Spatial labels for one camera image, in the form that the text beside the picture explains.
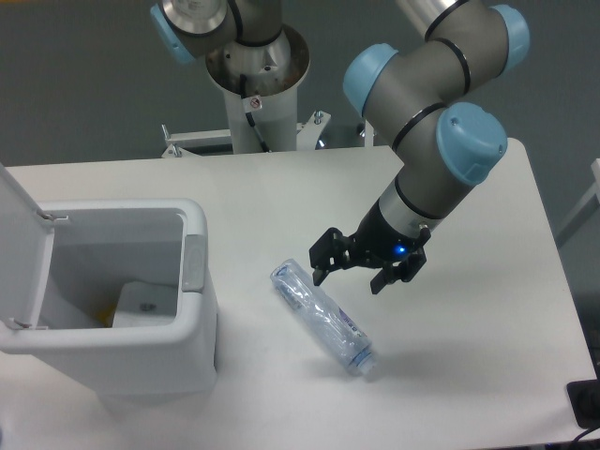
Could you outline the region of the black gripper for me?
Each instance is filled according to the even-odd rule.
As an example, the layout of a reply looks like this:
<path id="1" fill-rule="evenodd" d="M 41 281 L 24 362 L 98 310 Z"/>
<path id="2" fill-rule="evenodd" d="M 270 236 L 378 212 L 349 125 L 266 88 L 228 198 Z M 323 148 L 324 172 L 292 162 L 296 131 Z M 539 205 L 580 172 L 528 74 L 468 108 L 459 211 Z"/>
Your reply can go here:
<path id="1" fill-rule="evenodd" d="M 356 265 L 382 268 L 370 281 L 372 294 L 397 281 L 410 282 L 427 262 L 423 247 L 429 238 L 427 225 L 417 226 L 416 237 L 398 232 L 375 202 L 354 234 L 345 236 L 341 230 L 329 228 L 312 245 L 309 260 L 313 284 L 320 286 L 332 272 Z"/>

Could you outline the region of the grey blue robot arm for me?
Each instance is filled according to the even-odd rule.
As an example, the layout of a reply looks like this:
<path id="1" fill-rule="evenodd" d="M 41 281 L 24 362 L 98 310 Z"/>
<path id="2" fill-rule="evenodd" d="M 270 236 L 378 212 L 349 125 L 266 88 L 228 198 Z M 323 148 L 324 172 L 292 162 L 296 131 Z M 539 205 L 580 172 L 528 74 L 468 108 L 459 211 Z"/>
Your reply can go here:
<path id="1" fill-rule="evenodd" d="M 354 267 L 376 271 L 374 293 L 412 280 L 432 231 L 507 150 L 500 122 L 465 96 L 526 58 L 523 15 L 479 1 L 399 6 L 422 46 L 404 55 L 372 45 L 350 63 L 342 86 L 402 168 L 353 234 L 331 228 L 310 248 L 315 285 Z M 175 60 L 204 60 L 225 97 L 235 152 L 298 148 L 296 90 L 308 72 L 308 45 L 284 23 L 279 1 L 158 1 L 150 14 Z"/>

